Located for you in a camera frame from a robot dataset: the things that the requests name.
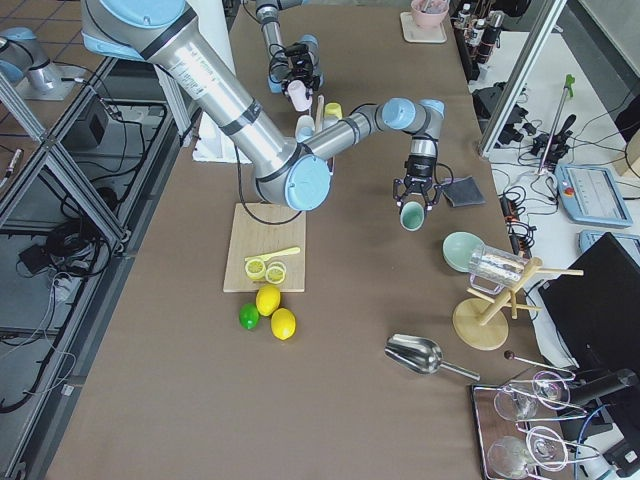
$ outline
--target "light green bowl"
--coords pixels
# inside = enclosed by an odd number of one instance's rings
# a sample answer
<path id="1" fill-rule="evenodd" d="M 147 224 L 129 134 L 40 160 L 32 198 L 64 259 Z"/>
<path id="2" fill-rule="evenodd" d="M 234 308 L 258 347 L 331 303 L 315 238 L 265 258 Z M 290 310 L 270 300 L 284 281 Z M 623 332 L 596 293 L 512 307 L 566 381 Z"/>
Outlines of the light green bowl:
<path id="1" fill-rule="evenodd" d="M 444 260 L 451 268 L 458 272 L 469 271 L 471 252 L 484 242 L 469 232 L 453 232 L 442 243 Z"/>

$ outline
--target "glass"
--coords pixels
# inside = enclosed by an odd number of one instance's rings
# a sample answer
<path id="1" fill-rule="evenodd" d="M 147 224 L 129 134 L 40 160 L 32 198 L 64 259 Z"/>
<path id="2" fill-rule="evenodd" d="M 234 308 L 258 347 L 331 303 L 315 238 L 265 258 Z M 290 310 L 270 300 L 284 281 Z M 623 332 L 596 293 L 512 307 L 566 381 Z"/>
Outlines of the glass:
<path id="1" fill-rule="evenodd" d="M 548 370 L 537 372 L 530 380 L 512 379 L 500 387 L 493 405 L 500 417 L 512 422 L 575 420 L 586 416 L 584 408 L 570 403 L 567 379 Z M 538 416 L 541 407 L 567 412 Z"/>
<path id="2" fill-rule="evenodd" d="M 548 427 L 534 427 L 525 440 L 505 436 L 495 441 L 487 453 L 489 467 L 508 479 L 526 477 L 545 479 L 537 467 L 558 472 L 569 463 L 567 444 Z"/>
<path id="3" fill-rule="evenodd" d="M 497 248 L 478 245 L 471 253 L 469 260 L 471 285 L 477 290 L 490 294 L 496 294 L 504 287 L 515 287 L 522 278 L 522 272 L 527 261 L 525 258 Z M 474 283 L 475 277 L 492 282 L 496 286 L 493 290 L 478 286 Z"/>

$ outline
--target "lemon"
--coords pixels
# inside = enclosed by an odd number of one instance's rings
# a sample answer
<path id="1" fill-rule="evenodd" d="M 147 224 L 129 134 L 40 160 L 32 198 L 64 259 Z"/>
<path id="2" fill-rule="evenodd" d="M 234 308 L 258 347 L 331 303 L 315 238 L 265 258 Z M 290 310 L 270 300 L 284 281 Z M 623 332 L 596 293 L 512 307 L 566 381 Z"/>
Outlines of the lemon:
<path id="1" fill-rule="evenodd" d="M 256 295 L 256 307 L 260 315 L 268 317 L 280 306 L 280 290 L 274 285 L 260 287 Z"/>
<path id="2" fill-rule="evenodd" d="M 244 271 L 251 280 L 260 280 L 264 277 L 265 270 L 264 262 L 259 258 L 252 258 L 244 264 Z"/>
<path id="3" fill-rule="evenodd" d="M 264 279 L 273 283 L 274 285 L 279 285 L 284 282 L 284 277 L 287 275 L 287 267 L 282 262 L 271 262 L 267 267 L 267 272 L 264 274 Z"/>
<path id="4" fill-rule="evenodd" d="M 279 308 L 271 317 L 271 332 L 280 340 L 286 340 L 296 333 L 296 317 L 286 308 Z"/>

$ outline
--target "computer monitor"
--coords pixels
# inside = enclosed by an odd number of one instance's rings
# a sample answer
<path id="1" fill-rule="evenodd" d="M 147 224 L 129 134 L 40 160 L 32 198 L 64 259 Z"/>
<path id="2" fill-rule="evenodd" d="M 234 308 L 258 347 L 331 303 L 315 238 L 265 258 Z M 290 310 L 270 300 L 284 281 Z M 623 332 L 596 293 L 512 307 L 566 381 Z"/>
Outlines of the computer monitor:
<path id="1" fill-rule="evenodd" d="M 640 266 L 606 233 L 540 295 L 580 370 L 633 370 L 640 375 Z M 640 388 L 601 398 L 626 442 L 640 452 Z"/>

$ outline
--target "wooden mug tree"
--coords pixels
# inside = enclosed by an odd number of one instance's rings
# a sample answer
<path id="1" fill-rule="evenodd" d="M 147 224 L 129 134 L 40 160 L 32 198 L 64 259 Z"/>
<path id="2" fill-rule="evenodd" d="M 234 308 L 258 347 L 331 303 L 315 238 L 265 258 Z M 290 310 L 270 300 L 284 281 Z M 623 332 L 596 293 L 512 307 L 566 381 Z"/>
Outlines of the wooden mug tree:
<path id="1" fill-rule="evenodd" d="M 494 298 L 474 288 L 467 291 L 477 298 L 469 298 L 459 303 L 453 312 L 453 326 L 458 336 L 468 345 L 478 350 L 495 350 L 500 348 L 509 335 L 507 318 L 501 312 L 504 307 L 511 307 L 511 318 L 518 318 L 518 310 L 539 311 L 540 307 L 519 304 L 517 292 L 536 274 L 583 275 L 582 270 L 542 268 L 542 260 L 533 257 L 524 266 L 522 263 L 507 258 L 503 262 L 515 269 L 521 269 L 519 280 L 511 287 L 504 287 Z"/>

